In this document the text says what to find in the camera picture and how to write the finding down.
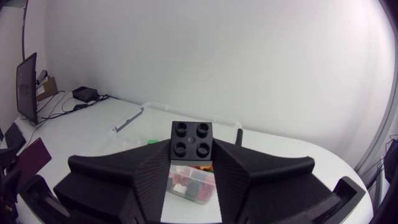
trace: white backdrop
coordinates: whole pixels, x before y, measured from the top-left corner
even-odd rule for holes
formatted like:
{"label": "white backdrop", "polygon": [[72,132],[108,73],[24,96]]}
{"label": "white backdrop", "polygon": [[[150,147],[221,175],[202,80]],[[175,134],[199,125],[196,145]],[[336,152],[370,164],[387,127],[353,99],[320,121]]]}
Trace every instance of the white backdrop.
{"label": "white backdrop", "polygon": [[0,128],[3,134],[17,118],[16,74],[22,62],[24,10],[3,7],[0,11]]}
{"label": "white backdrop", "polygon": [[42,15],[59,89],[233,118],[352,167],[391,90],[394,36],[378,1],[52,0]]}

